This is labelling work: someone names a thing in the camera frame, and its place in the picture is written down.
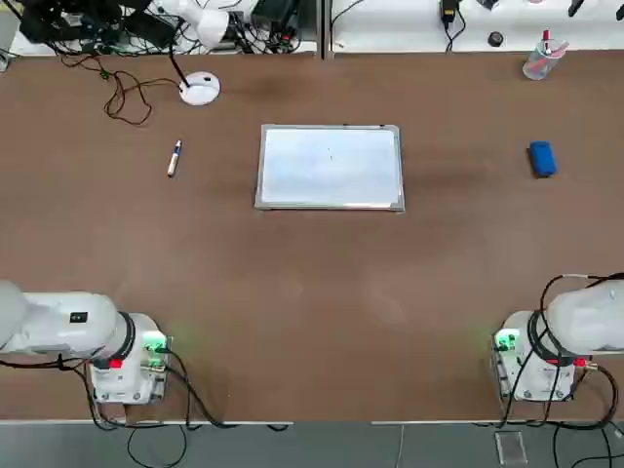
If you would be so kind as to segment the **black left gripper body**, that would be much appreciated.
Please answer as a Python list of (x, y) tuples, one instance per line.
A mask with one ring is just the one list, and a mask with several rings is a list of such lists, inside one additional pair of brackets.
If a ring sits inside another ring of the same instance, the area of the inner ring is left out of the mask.
[(92, 39), (93, 31), (79, 19), (71, 25), (64, 14), (98, 18), (99, 1), (21, 1), (19, 31), (31, 43)]

